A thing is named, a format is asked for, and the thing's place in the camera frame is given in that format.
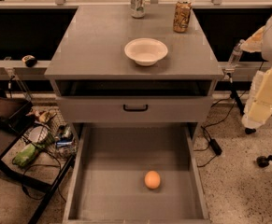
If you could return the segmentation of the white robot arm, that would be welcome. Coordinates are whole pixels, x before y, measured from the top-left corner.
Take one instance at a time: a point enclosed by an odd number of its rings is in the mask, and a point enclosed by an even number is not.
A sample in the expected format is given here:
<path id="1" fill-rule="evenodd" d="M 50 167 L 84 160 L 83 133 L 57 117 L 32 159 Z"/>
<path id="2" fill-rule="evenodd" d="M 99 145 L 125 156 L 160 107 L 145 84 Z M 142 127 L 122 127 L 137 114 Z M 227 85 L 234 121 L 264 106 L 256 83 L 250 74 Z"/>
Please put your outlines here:
<path id="1" fill-rule="evenodd" d="M 262 58 L 272 65 L 272 16 L 265 26 L 250 36 L 240 48 L 253 53 L 260 52 Z M 249 98 L 244 107 L 242 124 L 245 128 L 257 129 L 272 116 L 272 67 L 265 72 L 257 71 Z"/>

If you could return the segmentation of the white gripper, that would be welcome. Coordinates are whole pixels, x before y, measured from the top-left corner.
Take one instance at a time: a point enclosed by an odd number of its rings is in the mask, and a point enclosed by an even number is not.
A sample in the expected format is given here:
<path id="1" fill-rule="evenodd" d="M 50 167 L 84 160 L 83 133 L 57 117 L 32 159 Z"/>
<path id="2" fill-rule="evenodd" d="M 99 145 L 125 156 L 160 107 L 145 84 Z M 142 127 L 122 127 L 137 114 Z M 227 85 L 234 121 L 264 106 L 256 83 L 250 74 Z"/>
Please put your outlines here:
<path id="1" fill-rule="evenodd" d="M 262 50 L 264 30 L 264 27 L 259 28 L 241 44 L 241 49 L 249 53 L 260 52 Z M 243 126 L 249 129 L 257 129 L 264 125 L 272 115 L 270 105 L 272 105 L 272 68 L 265 73 L 262 71 L 256 72 L 244 107 L 244 115 L 241 120 Z"/>

